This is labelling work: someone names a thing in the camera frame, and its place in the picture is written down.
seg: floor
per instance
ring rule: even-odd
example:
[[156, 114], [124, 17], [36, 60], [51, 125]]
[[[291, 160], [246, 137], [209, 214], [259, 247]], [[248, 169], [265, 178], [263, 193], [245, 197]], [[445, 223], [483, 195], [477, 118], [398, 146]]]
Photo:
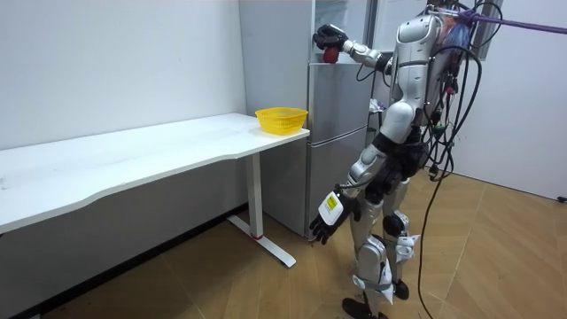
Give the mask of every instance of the floor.
[[[425, 175], [409, 185], [402, 211], [412, 234], [433, 187]], [[224, 222], [44, 318], [348, 318], [340, 301], [361, 297], [350, 279], [348, 224], [326, 246], [307, 244], [269, 217], [265, 231], [295, 266], [285, 268]], [[566, 205], [453, 175], [431, 210], [423, 259], [423, 296], [438, 319], [567, 318]], [[417, 266], [413, 259], [404, 268], [410, 299], [383, 302], [390, 319], [427, 317]]]

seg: white table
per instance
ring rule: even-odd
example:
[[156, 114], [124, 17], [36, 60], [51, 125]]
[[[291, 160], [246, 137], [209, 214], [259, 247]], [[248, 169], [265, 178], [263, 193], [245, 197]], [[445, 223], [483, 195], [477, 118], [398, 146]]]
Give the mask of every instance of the white table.
[[0, 151], [0, 234], [73, 212], [104, 196], [220, 160], [246, 157], [249, 226], [229, 218], [287, 267], [263, 237], [259, 152], [306, 137], [276, 136], [237, 113]]

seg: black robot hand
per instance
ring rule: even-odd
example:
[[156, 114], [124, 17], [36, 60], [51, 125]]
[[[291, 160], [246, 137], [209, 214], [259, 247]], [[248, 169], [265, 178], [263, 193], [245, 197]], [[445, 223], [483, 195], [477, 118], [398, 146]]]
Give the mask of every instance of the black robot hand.
[[348, 40], [348, 36], [346, 36], [345, 32], [333, 25], [319, 27], [313, 35], [313, 42], [321, 50], [337, 48], [339, 51], [342, 51], [346, 40]]

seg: door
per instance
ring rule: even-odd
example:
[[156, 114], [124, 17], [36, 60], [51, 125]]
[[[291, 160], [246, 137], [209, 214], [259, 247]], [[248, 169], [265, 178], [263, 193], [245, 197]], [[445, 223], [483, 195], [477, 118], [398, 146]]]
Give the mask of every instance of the door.
[[308, 146], [306, 234], [311, 239], [309, 223], [319, 214], [318, 207], [336, 183], [346, 182], [348, 171], [364, 149], [366, 127], [347, 136], [317, 146]]
[[372, 81], [356, 81], [360, 64], [309, 66], [309, 141], [327, 142], [368, 124]]

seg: yellow basket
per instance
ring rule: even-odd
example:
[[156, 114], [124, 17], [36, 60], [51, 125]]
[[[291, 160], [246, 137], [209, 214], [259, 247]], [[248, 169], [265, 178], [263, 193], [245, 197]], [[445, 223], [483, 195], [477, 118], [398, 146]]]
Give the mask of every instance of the yellow basket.
[[290, 107], [273, 107], [256, 111], [263, 130], [278, 135], [299, 131], [307, 117], [307, 111]]

